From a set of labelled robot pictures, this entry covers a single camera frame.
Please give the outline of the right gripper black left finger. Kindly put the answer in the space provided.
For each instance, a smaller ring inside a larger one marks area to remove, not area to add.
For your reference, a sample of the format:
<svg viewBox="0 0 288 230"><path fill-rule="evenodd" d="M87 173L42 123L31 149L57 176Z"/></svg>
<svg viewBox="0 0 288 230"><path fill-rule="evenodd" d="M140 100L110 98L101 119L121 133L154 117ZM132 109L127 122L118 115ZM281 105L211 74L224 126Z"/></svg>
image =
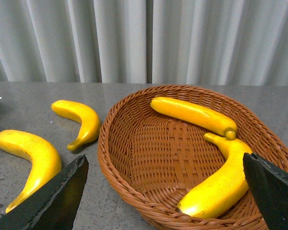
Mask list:
<svg viewBox="0 0 288 230"><path fill-rule="evenodd" d="M55 177L0 218L0 230L71 230L87 181L89 163L77 157Z"/></svg>

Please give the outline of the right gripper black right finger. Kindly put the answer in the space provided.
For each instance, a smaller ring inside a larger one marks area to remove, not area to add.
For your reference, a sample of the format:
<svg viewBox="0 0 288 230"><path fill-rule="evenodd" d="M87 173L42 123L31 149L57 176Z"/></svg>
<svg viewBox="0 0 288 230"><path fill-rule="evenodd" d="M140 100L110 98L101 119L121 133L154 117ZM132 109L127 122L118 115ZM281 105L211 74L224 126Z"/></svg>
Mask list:
<svg viewBox="0 0 288 230"><path fill-rule="evenodd" d="M249 190L270 230L288 230L288 172L257 153L243 156Z"/></svg>

